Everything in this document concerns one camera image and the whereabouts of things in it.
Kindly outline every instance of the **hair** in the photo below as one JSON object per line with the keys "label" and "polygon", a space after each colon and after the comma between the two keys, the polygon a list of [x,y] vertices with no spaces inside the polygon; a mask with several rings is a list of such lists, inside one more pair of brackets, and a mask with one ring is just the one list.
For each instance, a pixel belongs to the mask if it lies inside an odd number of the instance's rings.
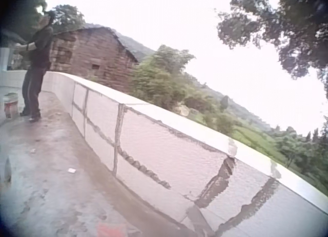
{"label": "hair", "polygon": [[53,21],[55,20],[55,17],[56,17],[55,12],[54,11],[47,11],[47,12],[44,12],[44,14],[49,16],[48,25],[51,25],[53,23]]}

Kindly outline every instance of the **concrete floor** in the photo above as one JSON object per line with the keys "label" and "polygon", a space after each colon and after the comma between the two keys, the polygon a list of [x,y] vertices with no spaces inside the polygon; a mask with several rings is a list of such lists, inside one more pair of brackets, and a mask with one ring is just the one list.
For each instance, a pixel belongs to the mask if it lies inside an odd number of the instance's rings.
{"label": "concrete floor", "polygon": [[[8,92],[20,90],[0,88],[0,98]],[[38,123],[19,117],[1,124],[0,111],[0,158],[9,156],[12,167],[1,214],[19,236],[113,236],[99,235],[101,224],[125,226],[125,236],[193,236],[116,181],[54,94],[42,92],[39,100]]]}

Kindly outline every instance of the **dark shirt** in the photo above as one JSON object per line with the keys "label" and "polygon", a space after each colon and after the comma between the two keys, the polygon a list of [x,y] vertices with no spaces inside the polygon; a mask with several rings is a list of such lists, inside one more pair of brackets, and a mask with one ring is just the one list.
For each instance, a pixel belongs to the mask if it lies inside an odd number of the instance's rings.
{"label": "dark shirt", "polygon": [[52,37],[51,26],[46,26],[33,35],[29,44],[34,42],[36,49],[28,52],[32,67],[46,68],[49,66]]}

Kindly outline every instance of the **dark pants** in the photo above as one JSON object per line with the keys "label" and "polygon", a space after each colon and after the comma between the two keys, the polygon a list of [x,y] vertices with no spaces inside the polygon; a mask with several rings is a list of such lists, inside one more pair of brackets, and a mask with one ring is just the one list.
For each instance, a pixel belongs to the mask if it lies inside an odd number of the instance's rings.
{"label": "dark pants", "polygon": [[23,82],[24,111],[31,114],[31,117],[40,115],[38,96],[41,92],[43,76],[48,68],[30,67],[25,74]]}

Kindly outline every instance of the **white parapet wall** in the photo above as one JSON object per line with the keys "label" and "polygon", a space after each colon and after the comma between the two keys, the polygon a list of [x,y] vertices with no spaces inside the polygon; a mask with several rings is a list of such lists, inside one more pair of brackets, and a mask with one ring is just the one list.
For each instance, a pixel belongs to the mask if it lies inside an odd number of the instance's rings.
{"label": "white parapet wall", "polygon": [[[24,73],[2,71],[0,86],[20,88]],[[43,91],[58,97],[118,180],[194,231],[319,237],[328,230],[328,198],[240,142],[73,75],[48,72]]]}

